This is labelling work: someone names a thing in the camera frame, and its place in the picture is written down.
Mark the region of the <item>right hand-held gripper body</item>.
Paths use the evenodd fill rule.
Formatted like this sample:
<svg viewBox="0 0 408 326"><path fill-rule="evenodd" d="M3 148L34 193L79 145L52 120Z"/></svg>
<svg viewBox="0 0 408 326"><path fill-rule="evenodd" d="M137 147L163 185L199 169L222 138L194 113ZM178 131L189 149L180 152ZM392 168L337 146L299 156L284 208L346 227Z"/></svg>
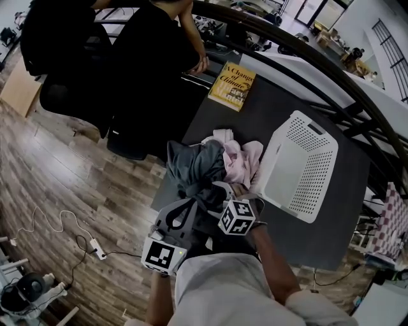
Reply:
<svg viewBox="0 0 408 326"><path fill-rule="evenodd" d="M265 203L256 195L230 199L221 214L218 227L229 236L245 236L258 220Z"/></svg>

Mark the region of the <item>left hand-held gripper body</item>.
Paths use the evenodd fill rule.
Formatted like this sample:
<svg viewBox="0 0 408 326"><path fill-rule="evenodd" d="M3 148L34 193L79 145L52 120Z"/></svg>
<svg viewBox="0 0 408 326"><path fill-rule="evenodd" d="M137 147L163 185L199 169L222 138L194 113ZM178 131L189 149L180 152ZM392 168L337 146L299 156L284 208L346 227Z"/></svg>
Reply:
<svg viewBox="0 0 408 326"><path fill-rule="evenodd" d="M155 223L145 238L141 263L161 274L176 275L191 248L191 232L191 225L173 228L165 222Z"/></svg>

